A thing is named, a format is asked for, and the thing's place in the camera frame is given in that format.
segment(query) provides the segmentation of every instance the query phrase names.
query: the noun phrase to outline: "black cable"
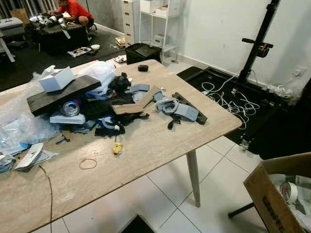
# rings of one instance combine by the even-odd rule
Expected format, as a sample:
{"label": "black cable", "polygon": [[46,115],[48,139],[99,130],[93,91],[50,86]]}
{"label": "black cable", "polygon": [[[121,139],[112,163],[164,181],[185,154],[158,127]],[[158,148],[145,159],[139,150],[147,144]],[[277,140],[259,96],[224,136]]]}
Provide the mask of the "black cable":
{"label": "black cable", "polygon": [[51,184],[51,180],[49,178],[49,176],[47,175],[47,172],[44,170],[43,167],[39,166],[39,168],[41,168],[44,172],[44,175],[46,178],[48,178],[49,183],[50,183],[50,189],[51,189],[51,214],[50,214],[50,227],[51,227],[51,233],[52,233],[52,210],[53,210],[53,191],[52,191],[52,184]]}
{"label": "black cable", "polygon": [[86,0],[87,11],[89,12],[88,2]]}

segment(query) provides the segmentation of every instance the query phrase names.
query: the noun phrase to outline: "white wall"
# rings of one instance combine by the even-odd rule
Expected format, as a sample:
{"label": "white wall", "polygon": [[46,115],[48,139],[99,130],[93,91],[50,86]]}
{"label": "white wall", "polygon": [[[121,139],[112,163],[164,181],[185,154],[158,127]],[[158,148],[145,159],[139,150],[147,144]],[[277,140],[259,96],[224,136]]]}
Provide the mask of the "white wall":
{"label": "white wall", "polygon": [[[184,0],[180,54],[211,66],[239,73],[256,39],[270,0]],[[296,65],[311,77],[311,1],[281,0],[265,42],[274,44],[266,58],[254,64],[265,84],[285,85]]]}

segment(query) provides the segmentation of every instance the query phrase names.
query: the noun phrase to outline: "person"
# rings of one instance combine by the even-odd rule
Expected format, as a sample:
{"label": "person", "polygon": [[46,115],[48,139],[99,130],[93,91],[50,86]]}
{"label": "person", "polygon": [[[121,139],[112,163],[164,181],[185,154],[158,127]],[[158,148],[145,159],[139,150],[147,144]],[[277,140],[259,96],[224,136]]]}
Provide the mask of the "person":
{"label": "person", "polygon": [[94,24],[94,17],[83,6],[75,0],[58,0],[59,9],[57,11],[48,11],[49,15],[62,14],[65,11],[70,17],[64,17],[66,21],[75,21],[86,28],[90,28]]}

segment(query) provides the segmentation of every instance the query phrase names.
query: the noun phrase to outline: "tape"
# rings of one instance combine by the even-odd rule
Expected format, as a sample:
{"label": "tape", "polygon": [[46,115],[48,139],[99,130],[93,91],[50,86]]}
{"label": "tape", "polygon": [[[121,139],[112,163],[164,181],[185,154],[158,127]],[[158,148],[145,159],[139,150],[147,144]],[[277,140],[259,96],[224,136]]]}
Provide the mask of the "tape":
{"label": "tape", "polygon": [[295,203],[298,198],[298,189],[294,183],[284,182],[280,186],[280,192],[285,201],[289,204]]}

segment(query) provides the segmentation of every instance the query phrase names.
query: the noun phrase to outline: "white bowl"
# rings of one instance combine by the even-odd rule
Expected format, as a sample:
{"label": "white bowl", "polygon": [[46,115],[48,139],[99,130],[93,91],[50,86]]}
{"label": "white bowl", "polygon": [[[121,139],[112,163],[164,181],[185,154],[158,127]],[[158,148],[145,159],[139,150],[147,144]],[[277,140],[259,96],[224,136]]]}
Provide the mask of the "white bowl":
{"label": "white bowl", "polygon": [[100,47],[101,47],[100,45],[92,45],[92,46],[91,46],[91,48],[92,48],[93,50],[99,50]]}

